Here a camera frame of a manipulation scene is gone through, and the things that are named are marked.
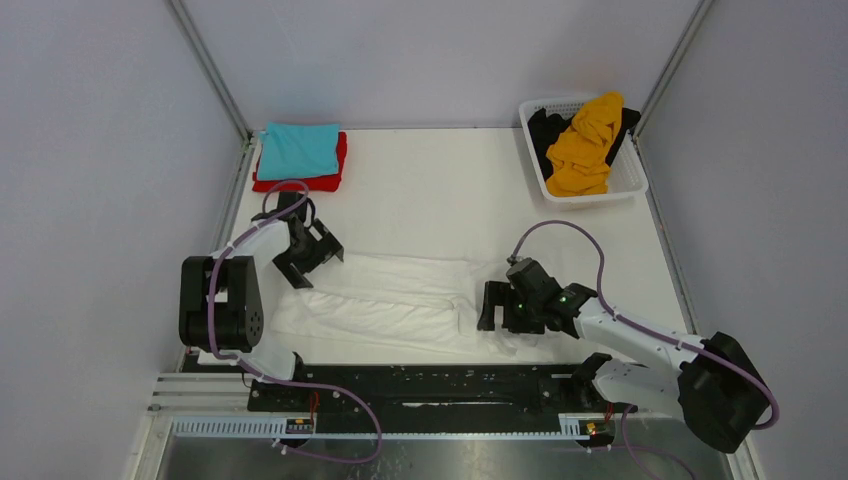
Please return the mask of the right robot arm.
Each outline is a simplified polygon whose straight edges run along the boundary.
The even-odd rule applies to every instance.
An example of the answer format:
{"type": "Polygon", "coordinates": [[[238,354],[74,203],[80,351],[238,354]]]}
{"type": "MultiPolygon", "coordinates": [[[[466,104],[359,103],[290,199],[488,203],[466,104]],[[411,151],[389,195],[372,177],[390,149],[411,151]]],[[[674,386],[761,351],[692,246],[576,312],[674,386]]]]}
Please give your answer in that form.
{"type": "Polygon", "coordinates": [[[579,366],[577,405],[589,412],[609,402],[659,412],[723,453],[736,452],[771,407],[762,376],[735,338],[629,319],[592,288],[560,285],[532,258],[512,264],[505,280],[485,282],[477,328],[497,326],[514,334],[562,333],[625,355],[621,361],[594,353],[579,366]]]}

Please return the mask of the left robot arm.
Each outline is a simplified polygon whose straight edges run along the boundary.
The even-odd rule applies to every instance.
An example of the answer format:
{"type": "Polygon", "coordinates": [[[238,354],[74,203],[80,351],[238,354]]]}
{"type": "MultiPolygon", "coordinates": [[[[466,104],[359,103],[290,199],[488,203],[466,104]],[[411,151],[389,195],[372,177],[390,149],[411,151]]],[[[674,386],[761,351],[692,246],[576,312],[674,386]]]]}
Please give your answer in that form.
{"type": "Polygon", "coordinates": [[[316,216],[311,199],[283,192],[277,206],[255,215],[248,230],[225,247],[190,256],[181,266],[181,342],[230,365],[245,367],[266,383],[288,411],[309,401],[310,385],[299,376],[301,356],[267,332],[286,288],[312,288],[308,279],[344,248],[316,216]]]}

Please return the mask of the white t shirt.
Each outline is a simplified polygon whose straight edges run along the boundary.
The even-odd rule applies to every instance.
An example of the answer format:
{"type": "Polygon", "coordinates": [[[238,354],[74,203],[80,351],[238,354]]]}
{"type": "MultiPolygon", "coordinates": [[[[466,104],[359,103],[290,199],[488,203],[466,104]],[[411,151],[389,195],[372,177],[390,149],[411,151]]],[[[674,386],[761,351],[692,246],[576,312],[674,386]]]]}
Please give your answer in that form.
{"type": "Polygon", "coordinates": [[[553,362],[564,340],[476,328],[493,262],[350,254],[320,266],[311,287],[283,288],[269,327],[276,333],[417,351],[553,362]]]}

